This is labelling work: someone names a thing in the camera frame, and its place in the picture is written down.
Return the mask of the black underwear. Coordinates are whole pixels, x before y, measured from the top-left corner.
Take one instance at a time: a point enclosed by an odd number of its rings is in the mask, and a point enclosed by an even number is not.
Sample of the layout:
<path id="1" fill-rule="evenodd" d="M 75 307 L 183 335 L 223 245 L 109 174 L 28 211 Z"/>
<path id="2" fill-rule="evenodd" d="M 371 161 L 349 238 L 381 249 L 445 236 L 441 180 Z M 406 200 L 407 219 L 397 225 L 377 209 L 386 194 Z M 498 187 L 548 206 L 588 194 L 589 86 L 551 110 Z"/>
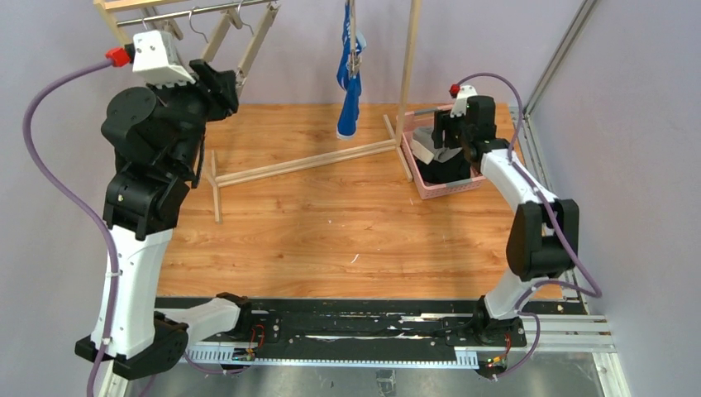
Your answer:
<path id="1" fill-rule="evenodd" d="M 443 162 L 432 160 L 426 164 L 417 157 L 414 160 L 422 180 L 427 184 L 448 184 L 472 177 L 471 163 L 462 150 Z"/>

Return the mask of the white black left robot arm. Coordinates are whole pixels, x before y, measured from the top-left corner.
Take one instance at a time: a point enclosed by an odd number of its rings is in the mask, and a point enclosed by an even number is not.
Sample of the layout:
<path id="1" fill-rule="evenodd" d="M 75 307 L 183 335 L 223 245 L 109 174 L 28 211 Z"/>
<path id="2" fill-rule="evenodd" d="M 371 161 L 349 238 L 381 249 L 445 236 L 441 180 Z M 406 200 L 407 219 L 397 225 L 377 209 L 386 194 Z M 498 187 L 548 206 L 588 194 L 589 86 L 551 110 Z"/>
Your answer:
<path id="1" fill-rule="evenodd" d="M 121 91 L 101 126 L 115 151 L 102 215 L 113 249 L 96 327 L 75 351 L 88 361 L 112 361 L 127 380 L 166 372 L 193 344 L 236 329 L 246 305 L 222 293 L 174 316 L 155 309 L 181 205 L 200 179 L 206 125 L 239 106 L 234 71 L 217 71 L 204 60 L 190 67 L 187 83 Z"/>

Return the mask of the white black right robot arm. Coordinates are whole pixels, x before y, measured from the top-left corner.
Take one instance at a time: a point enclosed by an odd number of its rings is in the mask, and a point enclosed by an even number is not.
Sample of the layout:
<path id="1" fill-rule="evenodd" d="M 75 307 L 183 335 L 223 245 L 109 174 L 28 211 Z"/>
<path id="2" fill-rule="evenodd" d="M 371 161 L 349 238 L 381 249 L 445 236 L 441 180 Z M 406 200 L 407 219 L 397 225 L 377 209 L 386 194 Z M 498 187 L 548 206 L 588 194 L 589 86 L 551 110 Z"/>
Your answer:
<path id="1" fill-rule="evenodd" d="M 515 328 L 518 312 L 542 286 L 574 267 L 570 252 L 578 241 L 579 207 L 539 183 L 513 154 L 508 140 L 496 135 L 493 98 L 476 95 L 455 100 L 434 113 L 435 148 L 457 149 L 501 193 L 514 219 L 506 245 L 508 270 L 481 297 L 464 329 L 489 337 Z"/>

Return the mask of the grey beige underwear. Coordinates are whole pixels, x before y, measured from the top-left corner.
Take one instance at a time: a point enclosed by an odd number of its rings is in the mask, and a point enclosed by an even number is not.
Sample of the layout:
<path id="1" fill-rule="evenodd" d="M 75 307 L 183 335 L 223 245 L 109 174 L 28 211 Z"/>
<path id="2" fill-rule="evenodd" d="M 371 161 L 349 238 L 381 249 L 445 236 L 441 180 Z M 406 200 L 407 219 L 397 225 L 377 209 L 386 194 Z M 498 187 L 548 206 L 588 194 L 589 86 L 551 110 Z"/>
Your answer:
<path id="1" fill-rule="evenodd" d="M 418 127 L 412 132 L 410 148 L 413 156 L 425 165 L 430 165 L 433 161 L 445 163 L 454 156 L 460 154 L 461 149 L 440 147 L 435 148 L 432 140 L 431 127 Z"/>

